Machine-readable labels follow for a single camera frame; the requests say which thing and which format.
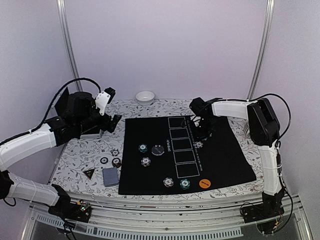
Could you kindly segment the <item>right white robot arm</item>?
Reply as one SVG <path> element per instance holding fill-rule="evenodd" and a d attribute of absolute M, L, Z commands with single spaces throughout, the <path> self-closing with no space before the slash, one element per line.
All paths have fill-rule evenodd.
<path fill-rule="evenodd" d="M 262 218 L 269 218 L 278 210 L 285 195 L 279 155 L 280 122 L 270 101 L 265 97 L 256 100 L 213 98 L 208 101 L 197 97 L 191 101 L 189 108 L 199 117 L 195 132 L 196 138 L 200 140 L 211 136 L 219 117 L 247 121 L 250 138 L 260 153 L 264 176 L 263 203 L 259 206 L 258 213 Z"/>

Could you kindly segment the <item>green poker chip stack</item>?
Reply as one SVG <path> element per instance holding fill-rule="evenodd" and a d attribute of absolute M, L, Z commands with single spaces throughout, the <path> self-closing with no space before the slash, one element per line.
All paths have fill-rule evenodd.
<path fill-rule="evenodd" d="M 107 164 L 108 162 L 109 162 L 109 159 L 107 157 L 102 157 L 100 159 L 100 163 L 103 164 L 103 165 Z"/>

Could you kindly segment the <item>white poker chip stack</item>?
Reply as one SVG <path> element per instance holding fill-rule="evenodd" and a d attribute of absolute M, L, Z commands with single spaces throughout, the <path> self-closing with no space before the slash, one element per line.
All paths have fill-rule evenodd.
<path fill-rule="evenodd" d="M 114 157 L 118 156 L 119 153 L 120 152 L 117 149 L 114 149 L 113 151 L 111 151 L 111 155 L 114 156 Z"/>

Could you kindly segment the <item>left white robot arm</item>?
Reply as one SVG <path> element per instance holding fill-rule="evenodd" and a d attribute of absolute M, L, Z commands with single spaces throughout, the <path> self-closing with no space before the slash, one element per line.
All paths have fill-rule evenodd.
<path fill-rule="evenodd" d="M 63 217 L 70 217 L 75 211 L 74 205 L 61 186 L 36 182 L 35 177 L 27 179 L 26 173 L 19 176 L 13 170 L 20 162 L 35 156 L 43 157 L 50 149 L 80 139 L 93 129 L 114 132 L 121 115 L 110 116 L 106 108 L 115 94 L 111 87 L 100 91 L 97 96 L 84 91 L 69 93 L 68 88 L 63 87 L 54 106 L 56 116 L 45 117 L 38 127 L 1 142 L 0 198 L 45 204 Z"/>

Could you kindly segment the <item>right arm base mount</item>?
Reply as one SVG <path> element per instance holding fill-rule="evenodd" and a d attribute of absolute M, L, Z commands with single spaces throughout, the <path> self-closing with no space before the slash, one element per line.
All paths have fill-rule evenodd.
<path fill-rule="evenodd" d="M 267 221 L 274 219 L 276 222 L 285 220 L 285 216 L 290 216 L 293 213 L 295 206 L 294 199 L 285 198 L 275 208 L 271 208 L 267 203 L 245 202 L 239 209 L 240 215 L 245 223 Z"/>

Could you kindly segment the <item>clear dealer button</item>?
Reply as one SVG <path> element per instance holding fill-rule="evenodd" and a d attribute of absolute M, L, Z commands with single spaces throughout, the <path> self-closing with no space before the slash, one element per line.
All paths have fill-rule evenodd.
<path fill-rule="evenodd" d="M 165 153 L 165 148 L 162 145 L 154 145 L 151 149 L 154 156 L 161 156 Z"/>

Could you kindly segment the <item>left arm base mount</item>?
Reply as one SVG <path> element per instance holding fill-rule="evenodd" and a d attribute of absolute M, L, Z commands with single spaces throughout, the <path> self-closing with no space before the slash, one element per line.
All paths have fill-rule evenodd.
<path fill-rule="evenodd" d="M 50 206 L 48 213 L 60 217 L 62 220 L 74 220 L 88 223 L 92 213 L 92 206 L 82 199 L 76 203 L 69 200 L 59 200 L 55 206 Z"/>

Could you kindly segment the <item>orange big blind button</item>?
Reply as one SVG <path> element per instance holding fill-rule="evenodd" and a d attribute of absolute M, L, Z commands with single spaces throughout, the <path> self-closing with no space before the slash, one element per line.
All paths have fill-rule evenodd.
<path fill-rule="evenodd" d="M 201 179 L 198 184 L 202 189 L 208 189 L 211 186 L 211 181 L 208 179 Z"/>

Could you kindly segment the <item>red poker chip stack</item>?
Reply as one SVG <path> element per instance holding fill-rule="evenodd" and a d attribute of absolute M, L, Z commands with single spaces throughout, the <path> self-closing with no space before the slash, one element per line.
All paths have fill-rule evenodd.
<path fill-rule="evenodd" d="M 121 165 L 122 165 L 122 162 L 118 157 L 115 157 L 115 158 L 112 159 L 111 164 L 115 168 L 120 168 Z"/>

